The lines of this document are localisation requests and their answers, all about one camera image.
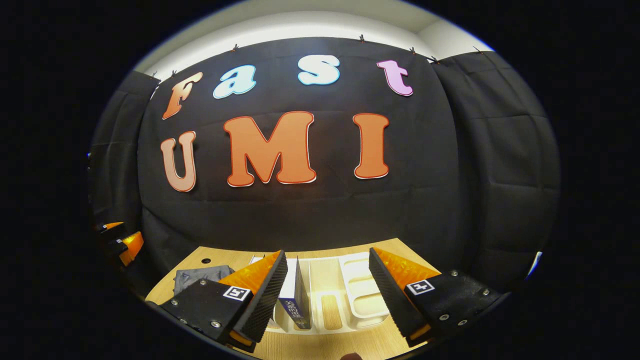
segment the orange triangular piece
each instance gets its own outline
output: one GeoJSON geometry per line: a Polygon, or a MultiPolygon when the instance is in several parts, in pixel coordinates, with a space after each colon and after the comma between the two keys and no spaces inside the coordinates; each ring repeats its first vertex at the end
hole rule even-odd
{"type": "Polygon", "coordinates": [[[416,264],[413,261],[407,260],[398,255],[391,254],[390,252],[378,249],[377,247],[373,249],[382,260],[382,263],[387,267],[387,270],[389,270],[389,273],[396,281],[396,284],[403,291],[407,284],[412,284],[420,280],[440,275],[440,272],[437,272],[436,270],[416,264]]]}
{"type": "Polygon", "coordinates": [[[278,250],[273,254],[266,256],[261,260],[226,276],[218,282],[229,286],[238,286],[239,288],[249,289],[255,296],[258,294],[258,289],[260,289],[260,286],[262,286],[262,283],[273,267],[273,263],[278,259],[280,251],[281,250],[278,250]]]}

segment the pink letter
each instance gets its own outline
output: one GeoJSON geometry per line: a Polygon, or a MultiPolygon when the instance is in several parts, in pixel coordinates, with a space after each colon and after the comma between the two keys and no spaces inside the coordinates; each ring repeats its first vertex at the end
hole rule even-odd
{"type": "Polygon", "coordinates": [[[402,76],[407,76],[406,69],[398,66],[394,60],[381,61],[378,67],[385,69],[385,76],[387,77],[387,84],[396,94],[402,96],[410,96],[413,94],[413,89],[410,86],[406,86],[402,81],[402,76]]]}

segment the orange letter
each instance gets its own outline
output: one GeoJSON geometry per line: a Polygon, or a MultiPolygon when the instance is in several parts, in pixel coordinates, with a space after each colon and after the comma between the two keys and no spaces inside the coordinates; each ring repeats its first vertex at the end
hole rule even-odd
{"type": "Polygon", "coordinates": [[[271,138],[266,140],[251,117],[237,117],[227,121],[224,129],[231,138],[230,186],[250,186],[246,160],[263,183],[268,183],[278,157],[281,169],[276,179],[283,184],[303,184],[316,180],[316,172],[309,165],[308,130],[314,116],[306,111],[291,111],[280,117],[271,138]]]}
{"type": "Polygon", "coordinates": [[[359,179],[376,179],[386,176],[389,167],[385,164],[385,127],[389,119],[382,115],[362,113],[353,117],[360,128],[360,164],[353,171],[359,179]]]}
{"type": "Polygon", "coordinates": [[[175,171],[175,163],[173,162],[175,140],[166,139],[160,144],[166,179],[169,180],[169,185],[179,192],[191,191],[196,185],[196,165],[193,162],[193,139],[195,138],[195,131],[187,131],[178,138],[180,145],[182,145],[182,156],[184,157],[184,177],[179,177],[175,171]]]}
{"type": "Polygon", "coordinates": [[[187,78],[187,80],[177,83],[173,87],[171,100],[169,100],[169,106],[164,112],[164,115],[162,115],[163,120],[174,116],[178,113],[178,111],[180,111],[180,109],[182,108],[182,105],[180,105],[180,99],[182,99],[182,101],[185,101],[187,99],[187,96],[189,96],[189,93],[191,92],[191,88],[193,87],[192,83],[197,83],[198,81],[200,81],[200,79],[202,79],[201,72],[191,76],[190,78],[187,78]]]}

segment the gray cloth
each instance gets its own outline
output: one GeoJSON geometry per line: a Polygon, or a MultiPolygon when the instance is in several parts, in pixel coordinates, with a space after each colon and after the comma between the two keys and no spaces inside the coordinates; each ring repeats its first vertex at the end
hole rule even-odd
{"type": "Polygon", "coordinates": [[[234,269],[230,268],[228,265],[220,265],[202,269],[178,270],[175,273],[175,287],[173,289],[173,296],[178,295],[180,291],[186,289],[189,285],[200,279],[219,281],[220,279],[233,273],[234,269]]]}

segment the wooden table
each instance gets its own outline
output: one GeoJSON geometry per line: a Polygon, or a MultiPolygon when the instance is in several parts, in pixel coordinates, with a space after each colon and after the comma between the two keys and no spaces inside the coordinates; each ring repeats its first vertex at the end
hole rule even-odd
{"type": "MultiPolygon", "coordinates": [[[[437,271],[436,268],[427,263],[397,238],[339,249],[285,252],[285,255],[288,258],[298,256],[301,259],[327,258],[354,254],[356,252],[367,252],[371,247],[378,247],[437,271]]],[[[261,257],[268,253],[270,252],[199,247],[173,268],[171,272],[166,274],[147,295],[146,300],[155,302],[156,304],[162,304],[171,299],[173,297],[173,278],[177,270],[207,268],[218,265],[228,265],[237,270],[247,266],[254,255],[261,257]],[[202,263],[202,260],[205,258],[210,259],[211,262],[206,264],[202,263]]],[[[423,343],[416,347],[409,348],[406,340],[400,335],[393,319],[389,316],[377,326],[342,334],[293,335],[266,331],[262,337],[262,341],[256,344],[255,352],[250,355],[269,360],[339,360],[345,354],[356,352],[363,360],[374,360],[398,356],[425,344],[426,343],[423,343]]]]}

